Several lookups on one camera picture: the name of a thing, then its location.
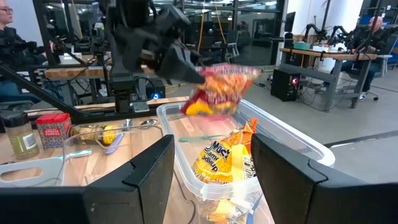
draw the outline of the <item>floor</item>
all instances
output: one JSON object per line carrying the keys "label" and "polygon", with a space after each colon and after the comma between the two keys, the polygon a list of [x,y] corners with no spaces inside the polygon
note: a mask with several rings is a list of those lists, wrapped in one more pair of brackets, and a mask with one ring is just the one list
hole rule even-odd
{"label": "floor", "polygon": [[[266,78],[262,82],[269,86]],[[336,105],[329,113],[317,111],[300,102],[282,102],[271,96],[270,91],[253,85],[245,94],[244,99],[257,105],[270,114],[305,133],[322,144],[346,139],[371,136],[398,130],[398,69],[389,70],[384,78],[372,82],[372,91],[379,94],[379,100],[373,96],[360,102],[356,109],[348,108],[350,100],[337,99]],[[168,88],[167,96],[187,96],[192,88],[190,85],[178,89]],[[305,97],[307,103],[313,100],[312,94]],[[315,95],[312,106],[319,106],[321,95]],[[35,108],[48,107],[44,103]],[[366,141],[346,146],[333,147],[336,156],[335,169],[357,177],[366,182],[398,181],[398,137]]]}

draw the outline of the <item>window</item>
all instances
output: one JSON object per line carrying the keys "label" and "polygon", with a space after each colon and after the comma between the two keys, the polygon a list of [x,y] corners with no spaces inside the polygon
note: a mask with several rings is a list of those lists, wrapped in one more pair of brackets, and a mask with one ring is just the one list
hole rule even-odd
{"label": "window", "polygon": [[239,56],[234,62],[243,65],[271,64],[275,17],[275,13],[268,12],[238,12],[236,29],[239,31]]}
{"label": "window", "polygon": [[209,9],[186,9],[184,14],[189,18],[191,25],[185,31],[184,41],[186,44],[196,45],[200,37],[201,45],[223,42],[223,36],[226,38],[228,31],[232,29],[232,11],[215,11]]}
{"label": "window", "polygon": [[259,0],[259,1],[239,0],[238,3],[239,3],[238,7],[244,9],[276,10],[278,6],[277,5],[278,1],[276,0]]}
{"label": "window", "polygon": [[200,6],[200,7],[230,7],[231,9],[234,6],[233,0],[222,0],[222,1],[193,1],[193,0],[184,0],[184,6],[189,8],[190,6]]}

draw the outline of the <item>glass wall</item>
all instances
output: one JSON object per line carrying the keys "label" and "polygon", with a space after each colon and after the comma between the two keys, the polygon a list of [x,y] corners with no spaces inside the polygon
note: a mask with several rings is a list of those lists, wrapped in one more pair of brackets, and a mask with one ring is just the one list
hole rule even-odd
{"label": "glass wall", "polygon": [[[90,35],[95,23],[93,2],[74,0],[76,4],[69,4],[68,19],[78,39]],[[50,4],[48,19],[57,26],[57,35],[67,35],[66,4],[46,4]],[[182,42],[206,57],[216,57],[215,62],[228,58],[245,65],[275,63],[278,49],[271,37],[279,36],[284,0],[154,0],[154,4],[157,11],[169,4],[180,8],[191,22]]]}
{"label": "glass wall", "polygon": [[271,37],[275,36],[276,14],[238,11],[236,29],[239,30],[236,63],[270,65]]}
{"label": "glass wall", "polygon": [[271,37],[279,36],[284,1],[184,0],[181,4],[191,21],[183,38],[190,49],[214,63],[275,64],[278,49]]}
{"label": "glass wall", "polygon": [[267,9],[276,10],[278,6],[278,1],[276,0],[239,0],[238,8],[243,9]]}

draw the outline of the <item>wooden table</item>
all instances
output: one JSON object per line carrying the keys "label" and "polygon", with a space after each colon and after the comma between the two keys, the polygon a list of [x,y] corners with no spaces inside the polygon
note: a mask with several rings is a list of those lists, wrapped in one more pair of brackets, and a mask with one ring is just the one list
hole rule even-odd
{"label": "wooden table", "polygon": [[[176,99],[160,99],[162,101],[180,101],[181,98]],[[142,121],[147,120],[149,118],[158,119],[157,117],[147,117],[147,118],[136,118],[133,119],[133,125],[139,125]],[[115,126],[119,126],[122,121],[111,121],[105,124],[111,124]],[[215,132],[226,133],[228,134],[231,130],[234,129],[234,122],[231,120],[226,121],[217,121],[214,124],[214,127],[209,130],[204,129],[206,124],[200,124],[195,122],[194,119],[190,118],[181,118],[174,119],[171,123],[174,128],[175,137],[179,138],[180,136],[200,136],[203,134],[211,134]],[[162,132],[158,128],[150,128],[150,129],[131,129],[132,131],[129,134],[125,134],[123,136],[123,140],[120,142],[118,149],[111,155],[105,156],[103,154],[103,149],[99,147],[97,144],[69,144],[66,147],[67,151],[80,151],[84,149],[92,149],[93,154],[87,157],[81,158],[73,158],[69,161],[72,161],[73,166],[65,166],[65,178],[67,182],[64,181],[65,185],[86,185],[100,177],[106,175],[111,172],[115,168],[119,167],[126,161],[130,160],[134,156],[138,155],[140,152],[145,150],[151,144],[155,143],[158,139],[162,137]],[[40,147],[40,154],[35,156],[32,159],[41,159],[46,157],[58,156],[61,154],[61,149],[47,149],[46,151],[42,150],[42,144],[39,139],[39,134],[37,131],[34,131],[36,136],[37,144]],[[13,152],[11,150],[11,145],[9,143],[8,137],[6,134],[0,135],[0,144],[2,145],[2,150],[0,151],[0,164],[7,161],[15,161],[15,157],[13,156]],[[195,158],[199,155],[199,152],[202,150],[201,146],[206,145],[208,142],[201,142],[200,144],[192,147],[192,151],[187,154],[187,159],[191,162],[194,161]],[[198,199],[194,196],[185,186],[180,172],[178,168],[174,167],[174,176],[172,179],[172,185],[170,188],[169,200],[167,203],[167,209],[165,212],[165,217],[163,223],[166,224],[202,224],[209,223],[205,219],[201,218],[197,213],[200,211],[200,205],[197,205]],[[7,175],[2,175],[2,178],[5,180],[13,180],[20,177],[31,177],[37,174],[37,170],[19,170],[14,171],[12,173],[8,173]],[[269,212],[269,208],[266,204],[265,198],[261,199],[259,206],[256,208],[254,212],[255,224],[272,224],[273,219],[271,213]]]}
{"label": "wooden table", "polygon": [[[288,70],[291,72],[301,73],[306,77],[316,78],[318,80],[322,80],[324,82],[329,83],[329,87],[326,88],[326,100],[324,111],[329,112],[332,107],[333,99],[336,97],[344,97],[351,98],[351,108],[355,108],[358,104],[359,95],[362,92],[363,85],[365,83],[366,77],[368,75],[369,68],[371,66],[371,60],[377,58],[376,54],[362,54],[359,55],[350,55],[350,54],[339,54],[340,52],[335,51],[336,53],[322,53],[314,50],[298,50],[298,49],[280,49],[282,52],[282,60],[279,65],[279,68],[282,70]],[[308,68],[304,68],[301,66],[287,64],[286,59],[291,56],[291,54],[303,55],[303,57],[322,57],[322,58],[332,58],[336,60],[335,67],[333,68],[333,73],[323,73],[315,70],[311,70]],[[361,71],[358,75],[358,82],[355,86],[354,93],[345,93],[344,95],[336,92],[337,82],[340,77],[341,66],[344,60],[361,60],[363,61]]]}
{"label": "wooden table", "polygon": [[[92,55],[82,55],[82,60],[85,61],[86,63],[92,63],[95,61],[93,59]],[[107,74],[109,75],[109,72],[111,70],[110,66],[107,66]],[[152,74],[154,71],[151,69],[148,69],[146,66],[142,66],[142,71],[146,74]],[[80,79],[89,79],[90,83],[90,89],[93,97],[93,103],[96,102],[96,94],[98,91],[98,88],[100,86],[99,82],[95,82],[95,80],[98,80],[100,78],[104,78],[104,70],[103,67],[95,66],[95,67],[81,67],[81,68],[51,68],[46,71],[44,71],[45,77],[48,78],[51,81],[59,81],[61,85],[61,90],[63,93],[63,100],[66,104],[74,106],[71,93],[70,93],[70,87],[67,85],[67,81],[70,79],[74,78],[76,80]]]}
{"label": "wooden table", "polygon": [[[92,63],[95,60],[92,55],[82,55],[82,60],[87,63]],[[153,73],[154,71],[148,69],[146,66],[142,67],[144,73]],[[54,81],[68,80],[79,75],[79,78],[102,78],[104,72],[102,67],[83,68],[51,68],[45,71],[46,78]]]}

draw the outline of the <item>black robotic arm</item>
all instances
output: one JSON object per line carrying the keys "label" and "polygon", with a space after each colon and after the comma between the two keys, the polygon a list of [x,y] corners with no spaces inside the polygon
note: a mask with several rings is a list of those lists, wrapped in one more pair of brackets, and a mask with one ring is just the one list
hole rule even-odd
{"label": "black robotic arm", "polygon": [[320,30],[320,29],[317,28],[317,26],[315,24],[307,24],[307,26],[305,28],[305,35],[304,35],[304,38],[303,38],[304,42],[307,42],[308,34],[310,33],[311,28],[314,29],[314,31],[315,31],[315,35],[317,37],[317,41],[319,41],[319,40],[327,40],[326,35],[327,35],[328,32],[325,29]]}
{"label": "black robotic arm", "polygon": [[[184,58],[186,49],[178,41],[190,24],[179,9],[166,6],[157,15],[148,0],[100,0],[99,4],[106,15],[105,29],[110,39],[113,59],[110,86],[116,112],[131,112],[130,95],[137,90],[142,64],[163,78],[204,83],[204,78],[188,62],[190,58]],[[149,8],[154,13],[153,18],[149,16]]]}

